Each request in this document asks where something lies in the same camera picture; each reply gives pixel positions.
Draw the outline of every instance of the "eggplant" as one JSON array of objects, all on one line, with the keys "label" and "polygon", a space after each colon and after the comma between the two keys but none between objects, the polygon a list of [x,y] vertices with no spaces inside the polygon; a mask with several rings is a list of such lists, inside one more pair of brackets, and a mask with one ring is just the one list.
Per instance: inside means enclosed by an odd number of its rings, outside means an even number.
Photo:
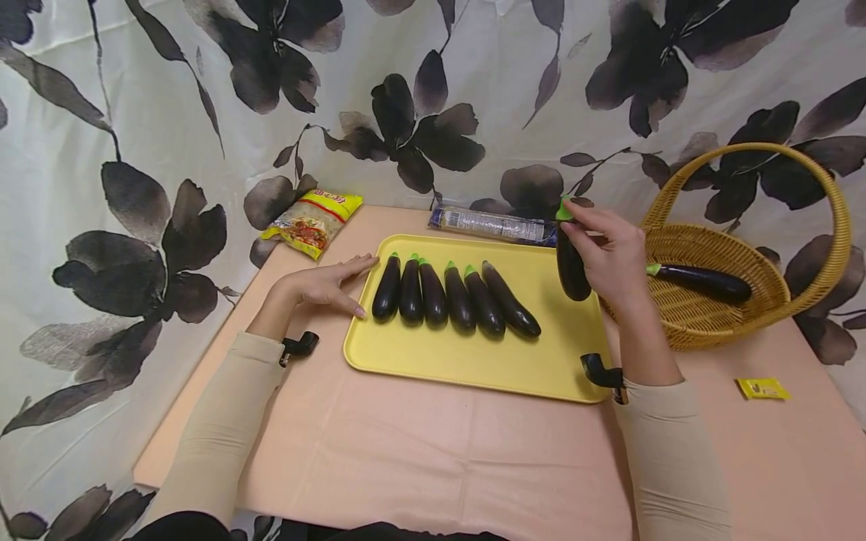
[{"label": "eggplant", "polygon": [[493,294],[484,285],[484,280],[481,279],[478,271],[472,265],[466,267],[463,281],[466,282],[469,301],[472,303],[475,320],[481,327],[481,331],[494,339],[505,336],[505,316],[502,314],[502,309],[499,308]]},{"label": "eggplant", "polygon": [[373,319],[379,323],[390,321],[397,313],[400,302],[400,257],[397,252],[391,254],[385,263],[385,271],[376,295],[373,297]]},{"label": "eggplant", "polygon": [[445,301],[442,281],[430,262],[423,257],[418,261],[418,273],[421,274],[424,319],[430,328],[440,329],[448,323],[448,303]]},{"label": "eggplant", "polygon": [[454,266],[453,261],[448,262],[445,268],[445,297],[448,301],[448,311],[451,316],[451,324],[459,332],[470,333],[475,330],[475,315],[472,313],[472,304],[469,300],[469,292],[463,285],[460,271]]},{"label": "eggplant", "polygon": [[421,281],[418,279],[418,254],[412,257],[403,267],[403,278],[400,280],[400,317],[409,326],[421,325],[424,321],[424,309],[421,301]]},{"label": "eggplant", "polygon": [[592,288],[586,279],[584,260],[562,230],[563,222],[576,223],[572,213],[560,201],[559,210],[556,211],[556,267],[559,270],[559,283],[569,299],[586,300]]},{"label": "eggplant", "polygon": [[752,298],[752,288],[745,280],[709,268],[656,263],[647,266],[647,274],[729,305]]},{"label": "eggplant", "polygon": [[541,335],[541,326],[535,317],[514,297],[511,288],[496,270],[496,267],[490,264],[489,261],[484,261],[481,264],[481,275],[484,277],[484,282],[493,294],[499,307],[502,309],[502,314],[505,316],[505,322],[508,323],[514,332],[521,335],[523,338],[538,338]]}]

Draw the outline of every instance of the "beige long-sleeve shirt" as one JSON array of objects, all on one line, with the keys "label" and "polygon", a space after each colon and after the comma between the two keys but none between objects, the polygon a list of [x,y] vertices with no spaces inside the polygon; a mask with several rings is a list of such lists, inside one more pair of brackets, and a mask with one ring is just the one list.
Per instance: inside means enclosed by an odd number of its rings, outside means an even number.
[{"label": "beige long-sleeve shirt", "polygon": [[[230,524],[243,467],[283,377],[282,351],[274,340],[238,334],[192,411],[143,525],[178,511],[206,512]],[[727,495],[691,385],[627,381],[626,389],[630,402],[616,411],[642,541],[728,541]]]}]

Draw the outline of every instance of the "plastic tray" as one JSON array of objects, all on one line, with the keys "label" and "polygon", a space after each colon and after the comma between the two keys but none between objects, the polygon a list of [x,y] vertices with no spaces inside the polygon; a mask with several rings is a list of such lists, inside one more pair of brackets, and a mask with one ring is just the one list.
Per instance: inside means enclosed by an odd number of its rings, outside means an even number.
[{"label": "plastic tray", "polygon": [[562,291],[552,248],[500,242],[479,242],[418,235],[394,235],[379,245],[381,262],[373,268],[360,303],[370,311],[373,296],[391,253],[405,264],[418,253],[443,276],[448,261],[462,270],[469,264],[481,272],[490,261],[541,325],[541,336],[527,341],[510,329],[494,341],[480,331],[458,333],[450,323],[432,330],[426,324],[404,325],[399,314],[385,324],[353,319],[343,344],[346,361],[358,369],[393,376],[596,403],[609,390],[589,382],[580,356],[597,352],[609,366],[610,352],[598,296],[574,302]]}]

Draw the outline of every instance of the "floral curtain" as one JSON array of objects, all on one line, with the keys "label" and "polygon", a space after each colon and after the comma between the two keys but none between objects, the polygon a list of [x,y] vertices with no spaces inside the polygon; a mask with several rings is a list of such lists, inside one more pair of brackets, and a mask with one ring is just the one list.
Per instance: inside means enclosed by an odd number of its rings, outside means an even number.
[{"label": "floral curtain", "polygon": [[[132,464],[259,231],[316,186],[548,218],[570,193],[636,222],[707,150],[793,145],[854,220],[844,279],[795,320],[866,426],[864,27],[863,0],[0,0],[0,538],[129,535],[152,497]],[[766,152],[702,167],[672,220],[761,247],[793,294],[832,233]]]}]

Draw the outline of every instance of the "table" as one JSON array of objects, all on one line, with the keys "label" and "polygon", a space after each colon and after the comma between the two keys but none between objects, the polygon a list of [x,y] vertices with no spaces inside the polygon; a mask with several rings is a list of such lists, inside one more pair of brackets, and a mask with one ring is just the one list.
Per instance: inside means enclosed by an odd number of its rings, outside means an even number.
[{"label": "table", "polygon": [[[320,264],[375,253],[429,213],[366,206]],[[280,276],[315,263],[279,246],[214,338],[134,468],[159,487],[191,408],[238,331]],[[362,282],[351,285],[357,298]],[[289,336],[317,332],[273,399],[238,506],[320,525],[385,520],[419,531],[492,531],[513,541],[635,539],[630,482],[609,403],[583,405],[355,371],[349,318],[296,313]],[[616,326],[606,321],[618,356]],[[788,319],[740,342],[677,354],[732,498],[738,540],[855,539],[866,533],[866,437]],[[736,377],[777,377],[786,403],[745,401]]]}]

